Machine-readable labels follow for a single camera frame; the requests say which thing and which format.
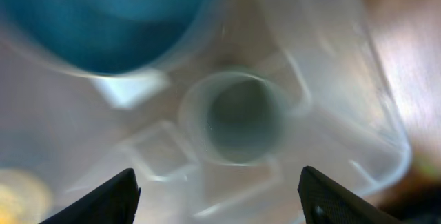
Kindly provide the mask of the mint green cup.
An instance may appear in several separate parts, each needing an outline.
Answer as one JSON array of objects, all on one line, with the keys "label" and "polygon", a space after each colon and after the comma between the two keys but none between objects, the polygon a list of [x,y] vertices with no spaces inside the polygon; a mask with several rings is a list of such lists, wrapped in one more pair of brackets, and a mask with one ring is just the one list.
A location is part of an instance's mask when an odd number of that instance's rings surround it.
[{"label": "mint green cup", "polygon": [[284,146],[289,111],[279,85],[258,74],[232,70],[196,82],[181,101],[178,122],[202,159],[249,166]]}]

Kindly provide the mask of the white label in container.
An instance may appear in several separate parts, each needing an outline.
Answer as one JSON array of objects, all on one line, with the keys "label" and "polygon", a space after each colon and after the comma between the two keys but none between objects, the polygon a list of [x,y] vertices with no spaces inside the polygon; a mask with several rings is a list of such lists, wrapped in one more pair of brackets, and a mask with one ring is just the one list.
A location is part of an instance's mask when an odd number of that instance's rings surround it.
[{"label": "white label in container", "polygon": [[171,86],[166,73],[147,69],[134,74],[90,79],[105,101],[114,109],[129,110]]}]

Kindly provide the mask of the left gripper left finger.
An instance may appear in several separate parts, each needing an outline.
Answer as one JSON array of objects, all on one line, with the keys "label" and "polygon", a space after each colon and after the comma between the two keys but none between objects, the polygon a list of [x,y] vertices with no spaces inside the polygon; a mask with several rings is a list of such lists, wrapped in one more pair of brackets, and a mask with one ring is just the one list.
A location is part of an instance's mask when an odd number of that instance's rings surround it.
[{"label": "left gripper left finger", "polygon": [[127,168],[41,224],[133,224],[140,195]]}]

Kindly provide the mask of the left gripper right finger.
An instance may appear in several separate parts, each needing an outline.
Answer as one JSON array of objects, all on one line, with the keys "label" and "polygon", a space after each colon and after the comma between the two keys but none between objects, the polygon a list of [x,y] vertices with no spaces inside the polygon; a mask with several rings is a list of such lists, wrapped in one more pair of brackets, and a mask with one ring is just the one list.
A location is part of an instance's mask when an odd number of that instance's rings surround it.
[{"label": "left gripper right finger", "polygon": [[400,224],[312,166],[302,169],[298,193],[307,224]]}]

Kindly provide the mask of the yellow small bowl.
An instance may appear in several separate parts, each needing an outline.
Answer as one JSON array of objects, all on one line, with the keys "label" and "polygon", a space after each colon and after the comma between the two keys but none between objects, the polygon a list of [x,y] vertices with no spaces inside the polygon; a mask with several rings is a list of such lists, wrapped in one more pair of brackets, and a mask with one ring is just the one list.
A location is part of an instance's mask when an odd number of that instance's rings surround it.
[{"label": "yellow small bowl", "polygon": [[35,175],[1,169],[1,224],[36,224],[52,209],[50,188]]}]

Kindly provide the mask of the clear plastic storage container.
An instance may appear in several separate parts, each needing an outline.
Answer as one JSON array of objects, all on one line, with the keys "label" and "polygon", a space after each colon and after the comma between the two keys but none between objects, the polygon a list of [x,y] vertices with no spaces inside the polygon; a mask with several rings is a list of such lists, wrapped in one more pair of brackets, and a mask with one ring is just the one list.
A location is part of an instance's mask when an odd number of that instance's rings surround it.
[{"label": "clear plastic storage container", "polygon": [[[90,82],[147,69],[171,86],[129,110]],[[178,122],[196,82],[232,70],[289,102],[259,164],[202,159]],[[363,197],[410,160],[361,0],[1,0],[1,169],[50,188],[45,220],[132,168],[133,223],[303,223],[304,167]]]}]

